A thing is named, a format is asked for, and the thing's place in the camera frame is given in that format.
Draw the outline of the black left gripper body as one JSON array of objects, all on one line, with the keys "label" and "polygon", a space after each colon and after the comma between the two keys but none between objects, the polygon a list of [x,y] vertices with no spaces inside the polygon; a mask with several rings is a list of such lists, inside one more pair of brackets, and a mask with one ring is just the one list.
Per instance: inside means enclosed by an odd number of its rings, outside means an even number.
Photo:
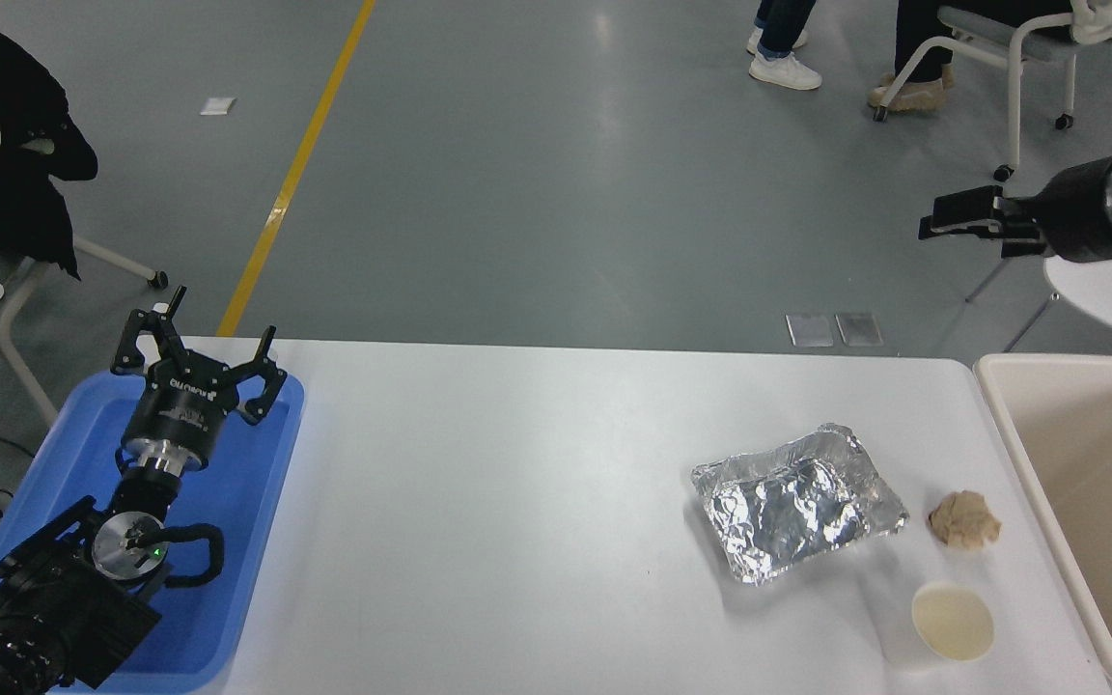
[{"label": "black left gripper body", "polygon": [[140,403],[126,427],[125,449],[137,455],[147,441],[169,441],[191,457],[211,457],[234,409],[230,368],[202,353],[169,356],[146,373]]}]

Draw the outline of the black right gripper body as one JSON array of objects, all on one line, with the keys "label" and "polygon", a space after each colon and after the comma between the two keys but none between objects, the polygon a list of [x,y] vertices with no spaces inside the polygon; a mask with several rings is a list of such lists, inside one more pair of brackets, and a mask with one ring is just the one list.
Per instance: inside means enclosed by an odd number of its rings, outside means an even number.
[{"label": "black right gripper body", "polygon": [[1055,175],[1029,198],[1048,246],[1070,264],[1112,260],[1112,221],[1106,211],[1106,182],[1112,158],[1076,163]]}]

